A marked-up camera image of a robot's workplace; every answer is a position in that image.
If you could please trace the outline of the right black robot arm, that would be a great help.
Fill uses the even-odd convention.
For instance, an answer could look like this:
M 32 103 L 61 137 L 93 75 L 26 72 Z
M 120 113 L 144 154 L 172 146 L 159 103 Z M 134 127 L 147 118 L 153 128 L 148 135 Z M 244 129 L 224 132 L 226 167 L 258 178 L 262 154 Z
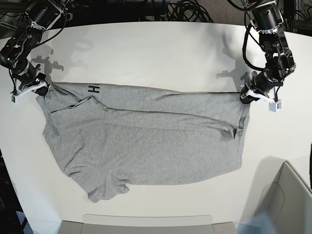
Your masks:
M 61 16 L 67 22 L 68 0 L 34 0 L 25 10 L 25 16 L 13 36 L 0 51 L 0 64 L 9 71 L 17 97 L 27 92 L 39 96 L 47 94 L 50 84 L 46 75 L 40 73 L 40 65 L 34 67 L 27 59 L 30 52 L 43 45 L 42 35 Z

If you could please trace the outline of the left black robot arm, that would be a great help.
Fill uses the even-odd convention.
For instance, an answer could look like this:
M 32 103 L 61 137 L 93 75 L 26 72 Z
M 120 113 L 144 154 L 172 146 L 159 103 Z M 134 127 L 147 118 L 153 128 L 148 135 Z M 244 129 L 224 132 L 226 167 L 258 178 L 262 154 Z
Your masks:
M 259 73 L 254 72 L 251 80 L 245 82 L 240 100 L 243 104 L 250 104 L 259 99 L 277 103 L 279 88 L 296 68 L 282 27 L 284 20 L 274 0 L 244 0 L 241 11 L 245 12 L 246 16 L 249 13 L 253 15 L 244 36 L 243 59 L 251 69 Z M 246 57 L 248 37 L 252 28 L 259 33 L 258 44 L 265 53 L 264 68 L 252 65 Z

